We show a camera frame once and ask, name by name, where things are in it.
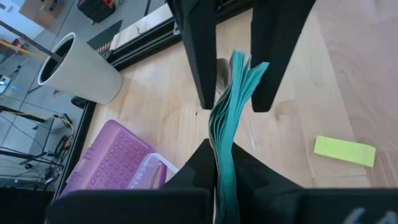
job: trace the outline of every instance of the cardboard box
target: cardboard box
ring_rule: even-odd
[[[26,0],[19,13],[48,28],[57,20],[62,8],[63,0]]]

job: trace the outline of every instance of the wooden table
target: wooden table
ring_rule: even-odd
[[[312,9],[268,113],[248,102],[235,142],[304,187],[398,185],[398,3],[319,0]],[[250,54],[246,11],[216,28],[218,57]],[[115,36],[118,47],[171,14],[164,6]],[[182,43],[123,70],[123,86],[97,105],[86,149],[115,119],[177,167],[208,137],[209,111],[199,104]],[[373,168],[313,153],[329,136],[375,146]]]

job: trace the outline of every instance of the sticky note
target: sticky note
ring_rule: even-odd
[[[376,148],[366,144],[318,136],[314,152],[321,156],[373,167]]]

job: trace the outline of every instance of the white cylinder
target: white cylinder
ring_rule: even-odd
[[[54,59],[46,59],[40,69],[39,85],[102,104],[119,93],[121,74],[74,33],[66,35],[53,52],[66,56],[58,68]]]

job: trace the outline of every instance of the teal paper stack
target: teal paper stack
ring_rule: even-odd
[[[209,118],[209,136],[218,169],[219,223],[239,223],[236,179],[232,145],[244,104],[256,89],[268,63],[250,69],[250,58],[234,50],[229,60],[227,87],[216,102]]]

